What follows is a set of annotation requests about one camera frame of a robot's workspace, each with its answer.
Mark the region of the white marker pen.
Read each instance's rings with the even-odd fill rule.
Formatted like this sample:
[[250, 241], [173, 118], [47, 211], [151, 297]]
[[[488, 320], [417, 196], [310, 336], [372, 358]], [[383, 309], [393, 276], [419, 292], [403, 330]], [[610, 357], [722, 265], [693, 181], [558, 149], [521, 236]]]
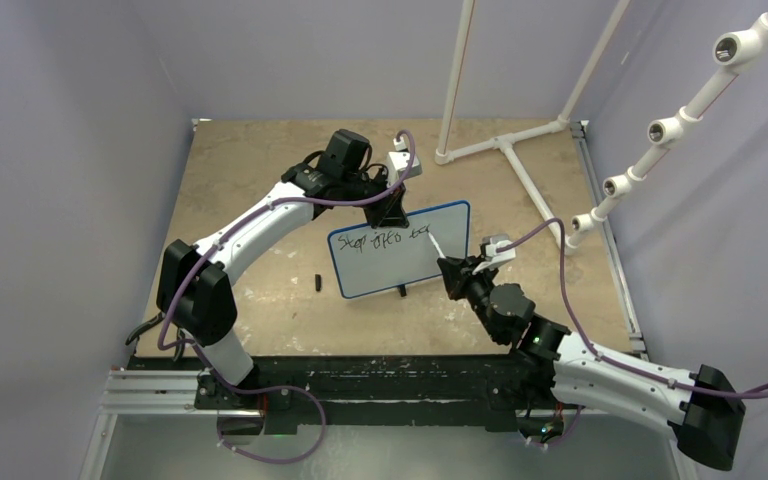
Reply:
[[437, 257], [438, 257], [439, 259], [444, 259], [444, 258], [446, 258], [446, 254], [443, 252], [443, 250], [442, 250], [442, 248], [441, 248], [441, 246], [440, 246], [439, 242], [437, 241], [437, 239], [436, 239], [436, 237], [433, 235], [433, 233], [429, 231], [429, 232], [427, 232], [427, 236], [428, 236], [428, 239], [430, 240], [430, 242], [431, 242], [432, 246], [434, 247], [434, 250], [435, 250], [435, 252], [436, 252], [436, 254], [437, 254]]

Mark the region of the blue framed whiteboard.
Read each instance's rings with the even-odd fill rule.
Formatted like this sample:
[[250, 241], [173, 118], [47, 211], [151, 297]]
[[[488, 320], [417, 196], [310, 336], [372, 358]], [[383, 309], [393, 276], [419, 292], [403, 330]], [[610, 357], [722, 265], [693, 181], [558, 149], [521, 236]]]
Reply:
[[408, 228], [373, 229], [358, 224], [327, 236], [343, 298], [354, 299], [440, 276], [429, 231], [447, 256], [467, 255], [471, 224], [468, 201], [428, 207], [407, 216]]

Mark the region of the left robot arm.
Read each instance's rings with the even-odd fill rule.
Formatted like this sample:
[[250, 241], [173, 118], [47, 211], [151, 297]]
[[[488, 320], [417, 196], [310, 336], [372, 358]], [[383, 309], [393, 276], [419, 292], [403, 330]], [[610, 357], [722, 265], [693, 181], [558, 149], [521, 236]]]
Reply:
[[247, 408], [258, 395], [251, 376], [255, 362], [234, 331], [234, 285], [279, 240], [326, 210], [359, 207], [374, 228], [407, 226], [401, 201], [419, 160], [409, 131], [399, 131], [394, 144], [407, 156], [404, 170], [391, 179], [394, 168], [381, 165], [370, 175], [369, 140], [339, 129], [325, 149], [291, 166], [237, 219], [194, 243], [175, 240], [166, 247], [156, 297], [161, 329], [175, 325], [184, 332], [184, 340], [221, 379], [219, 395], [232, 408]]

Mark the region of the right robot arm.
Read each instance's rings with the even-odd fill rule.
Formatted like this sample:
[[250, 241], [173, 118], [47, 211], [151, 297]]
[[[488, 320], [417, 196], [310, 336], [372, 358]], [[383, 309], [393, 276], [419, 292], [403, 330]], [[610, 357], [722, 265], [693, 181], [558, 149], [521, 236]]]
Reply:
[[436, 263], [448, 297], [466, 301], [490, 339], [523, 365], [529, 404], [555, 400], [616, 415], [674, 440], [699, 464], [732, 469], [746, 407], [721, 370], [665, 367], [588, 346], [581, 334], [538, 314], [518, 284], [497, 284], [494, 271], [478, 271], [478, 257]]

